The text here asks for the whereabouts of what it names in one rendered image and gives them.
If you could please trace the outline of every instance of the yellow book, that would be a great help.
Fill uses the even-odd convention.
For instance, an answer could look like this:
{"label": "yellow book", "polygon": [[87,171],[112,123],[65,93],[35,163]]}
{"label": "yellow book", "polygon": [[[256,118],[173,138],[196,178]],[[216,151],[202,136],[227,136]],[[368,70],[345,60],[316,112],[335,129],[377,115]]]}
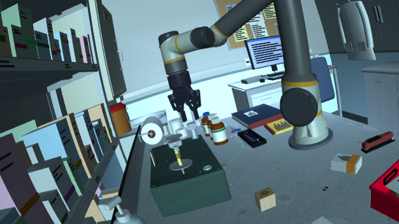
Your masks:
{"label": "yellow book", "polygon": [[265,128],[268,129],[273,135],[278,135],[280,133],[292,130],[293,126],[290,125],[285,119],[280,119],[266,124]]}

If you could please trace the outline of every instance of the computer monitor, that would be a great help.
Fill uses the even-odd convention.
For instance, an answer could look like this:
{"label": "computer monitor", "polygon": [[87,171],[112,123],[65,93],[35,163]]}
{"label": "computer monitor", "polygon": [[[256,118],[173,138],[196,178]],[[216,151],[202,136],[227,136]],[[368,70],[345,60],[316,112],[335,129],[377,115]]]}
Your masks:
{"label": "computer monitor", "polygon": [[245,40],[252,69],[271,66],[273,72],[277,65],[284,63],[280,36],[268,36],[253,40]]}

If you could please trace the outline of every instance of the office chair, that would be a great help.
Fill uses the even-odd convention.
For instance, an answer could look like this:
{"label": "office chair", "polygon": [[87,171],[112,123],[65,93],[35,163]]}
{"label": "office chair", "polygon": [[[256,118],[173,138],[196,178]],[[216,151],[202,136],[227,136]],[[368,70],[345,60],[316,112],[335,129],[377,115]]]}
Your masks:
{"label": "office chair", "polygon": [[332,100],[335,97],[333,83],[330,77],[329,66],[324,57],[316,57],[310,60],[312,73],[316,75],[319,83],[321,102]]}

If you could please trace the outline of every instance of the cork board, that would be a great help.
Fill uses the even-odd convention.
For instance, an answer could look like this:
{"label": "cork board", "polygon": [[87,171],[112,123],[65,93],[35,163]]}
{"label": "cork board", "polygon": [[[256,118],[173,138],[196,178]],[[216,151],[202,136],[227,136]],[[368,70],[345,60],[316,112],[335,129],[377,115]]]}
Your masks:
{"label": "cork board", "polygon": [[[214,0],[222,17],[230,11],[240,0]],[[248,23],[241,27],[238,31],[228,37],[228,45],[230,50],[245,47],[245,40],[255,38],[263,38],[267,36],[278,35],[278,24],[274,3],[271,3],[257,16],[252,18]]]}

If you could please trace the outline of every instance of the red box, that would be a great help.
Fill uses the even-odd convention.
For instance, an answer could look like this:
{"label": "red box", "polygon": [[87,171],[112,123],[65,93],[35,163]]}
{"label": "red box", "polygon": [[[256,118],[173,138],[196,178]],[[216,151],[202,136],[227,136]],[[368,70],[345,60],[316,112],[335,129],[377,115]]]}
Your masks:
{"label": "red box", "polygon": [[399,198],[396,193],[386,187],[399,175],[399,160],[380,176],[369,189],[371,190],[370,207],[382,214],[399,221]]}

